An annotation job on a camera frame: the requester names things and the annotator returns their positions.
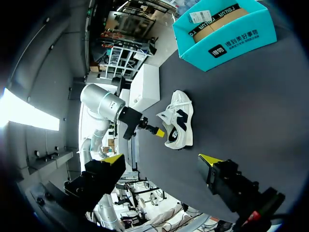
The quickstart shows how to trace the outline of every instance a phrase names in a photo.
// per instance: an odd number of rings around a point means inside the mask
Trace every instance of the sticker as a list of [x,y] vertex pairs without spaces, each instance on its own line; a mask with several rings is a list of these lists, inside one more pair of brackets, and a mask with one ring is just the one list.
[[190,13],[193,23],[202,23],[206,21],[211,21],[210,11],[197,11]]
[[205,27],[210,25],[211,23],[217,21],[219,18],[223,17],[224,15],[226,15],[226,14],[232,12],[232,11],[238,10],[238,9],[240,9],[240,6],[238,4],[234,4],[232,6],[229,6],[225,9],[221,10],[220,12],[214,14],[209,20],[201,23],[196,28],[194,28],[192,31],[190,31],[188,34],[191,35],[191,36],[194,36],[197,33],[199,33],[201,30],[203,30]]
[[224,47],[222,47],[221,44],[218,44],[217,46],[213,47],[208,52],[212,54],[212,56],[215,58],[218,58],[227,53],[227,51],[224,49]]

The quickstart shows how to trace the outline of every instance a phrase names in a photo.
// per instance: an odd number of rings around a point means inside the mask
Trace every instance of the bright window light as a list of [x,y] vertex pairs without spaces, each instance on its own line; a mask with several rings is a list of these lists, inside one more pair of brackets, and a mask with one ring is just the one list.
[[0,112],[0,126],[11,121],[47,130],[59,130],[58,118],[34,108],[6,88],[0,99]]

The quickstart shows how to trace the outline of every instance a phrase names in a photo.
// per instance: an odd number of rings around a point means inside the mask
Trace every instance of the white cabinet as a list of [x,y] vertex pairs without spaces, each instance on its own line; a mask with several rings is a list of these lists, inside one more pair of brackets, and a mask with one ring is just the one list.
[[160,101],[159,68],[143,64],[130,89],[129,107],[142,112]]

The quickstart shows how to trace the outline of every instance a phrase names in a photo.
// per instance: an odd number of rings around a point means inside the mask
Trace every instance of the dark work surface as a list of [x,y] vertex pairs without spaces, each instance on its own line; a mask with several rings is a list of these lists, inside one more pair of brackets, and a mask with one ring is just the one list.
[[194,145],[172,150],[164,139],[139,134],[142,175],[180,201],[214,217],[238,218],[211,195],[197,170],[199,153],[232,159],[242,174],[286,195],[277,213],[296,202],[309,170],[309,65],[297,37],[271,11],[278,41],[203,72],[176,51],[160,67],[161,101],[143,112],[153,126],[173,91],[193,102]]

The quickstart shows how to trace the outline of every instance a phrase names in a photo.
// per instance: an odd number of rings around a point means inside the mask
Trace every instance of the shelving unit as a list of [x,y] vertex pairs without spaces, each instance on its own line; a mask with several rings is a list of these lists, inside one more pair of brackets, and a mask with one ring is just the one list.
[[[134,56],[140,56],[140,59],[134,59]],[[131,46],[113,46],[109,55],[109,62],[104,65],[106,67],[105,78],[108,78],[108,73],[113,73],[113,77],[123,76],[126,79],[133,79],[149,56],[151,55]]]

